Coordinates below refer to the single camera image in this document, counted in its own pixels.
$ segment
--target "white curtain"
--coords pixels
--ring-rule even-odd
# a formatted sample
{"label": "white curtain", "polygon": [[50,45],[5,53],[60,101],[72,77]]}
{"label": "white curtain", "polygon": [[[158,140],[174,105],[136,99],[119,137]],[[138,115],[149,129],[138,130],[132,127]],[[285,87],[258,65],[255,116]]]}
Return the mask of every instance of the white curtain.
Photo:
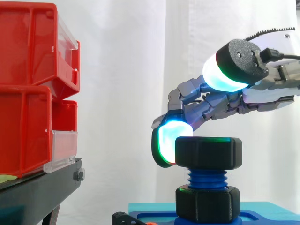
{"label": "white curtain", "polygon": [[[81,187],[60,208],[59,225],[108,225],[132,202],[174,201],[187,171],[159,168],[152,121],[167,95],[201,74],[233,38],[296,26],[294,0],[52,0],[81,42],[78,156]],[[274,112],[209,121],[195,135],[239,137],[243,166],[228,174],[242,201],[300,212],[299,102]]]}

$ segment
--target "bolt thread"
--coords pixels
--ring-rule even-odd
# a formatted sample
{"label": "bolt thread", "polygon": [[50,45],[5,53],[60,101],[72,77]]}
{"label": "bolt thread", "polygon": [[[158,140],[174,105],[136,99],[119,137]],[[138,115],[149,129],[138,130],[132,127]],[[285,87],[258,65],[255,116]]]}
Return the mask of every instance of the bolt thread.
{"label": "bolt thread", "polygon": [[216,190],[216,191],[225,191],[228,188],[227,173],[225,170],[198,170],[198,169],[189,169],[190,182],[189,187],[194,189],[207,189],[207,190]]}

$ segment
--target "robotic hand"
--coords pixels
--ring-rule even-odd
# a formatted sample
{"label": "robotic hand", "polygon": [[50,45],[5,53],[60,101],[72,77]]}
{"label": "robotic hand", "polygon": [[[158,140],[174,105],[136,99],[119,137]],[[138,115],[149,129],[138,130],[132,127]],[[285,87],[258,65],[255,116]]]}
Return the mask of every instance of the robotic hand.
{"label": "robotic hand", "polygon": [[152,155],[161,167],[175,164],[175,140],[204,122],[235,113],[271,111],[300,95],[300,37],[295,29],[267,30],[235,39],[203,66],[203,75],[169,94],[168,112],[154,120]]}

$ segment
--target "red plastic drawer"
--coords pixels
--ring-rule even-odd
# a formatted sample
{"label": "red plastic drawer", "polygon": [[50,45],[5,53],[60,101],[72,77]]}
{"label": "red plastic drawer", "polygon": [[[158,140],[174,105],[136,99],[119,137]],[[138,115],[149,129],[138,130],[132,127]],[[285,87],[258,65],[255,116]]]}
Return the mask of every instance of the red plastic drawer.
{"label": "red plastic drawer", "polygon": [[0,86],[0,105],[0,174],[22,177],[76,155],[76,102],[52,102],[45,86]]}
{"label": "red plastic drawer", "polygon": [[0,84],[44,85],[53,99],[79,92],[80,44],[52,3],[0,1]]}

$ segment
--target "black hex nut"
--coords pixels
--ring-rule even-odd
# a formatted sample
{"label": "black hex nut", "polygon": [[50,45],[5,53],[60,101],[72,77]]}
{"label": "black hex nut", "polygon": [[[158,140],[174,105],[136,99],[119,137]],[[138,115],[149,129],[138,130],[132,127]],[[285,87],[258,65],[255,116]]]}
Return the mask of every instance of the black hex nut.
{"label": "black hex nut", "polygon": [[231,137],[179,137],[178,166],[204,170],[233,170],[242,165],[242,141]]}
{"label": "black hex nut", "polygon": [[183,185],[176,190],[176,213],[195,223],[231,223],[240,214],[240,191],[197,190]]}

